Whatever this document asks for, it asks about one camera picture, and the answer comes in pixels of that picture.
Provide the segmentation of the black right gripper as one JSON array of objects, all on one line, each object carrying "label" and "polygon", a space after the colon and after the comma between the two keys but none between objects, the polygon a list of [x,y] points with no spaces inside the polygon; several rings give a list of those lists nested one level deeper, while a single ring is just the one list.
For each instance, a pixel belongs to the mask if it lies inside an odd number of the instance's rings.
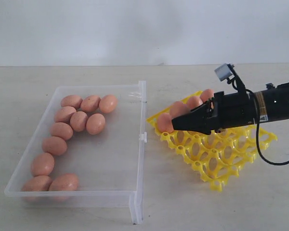
[{"label": "black right gripper", "polygon": [[255,124],[255,102],[248,93],[224,94],[223,91],[185,115],[171,120],[174,130],[210,135],[211,130]]}]

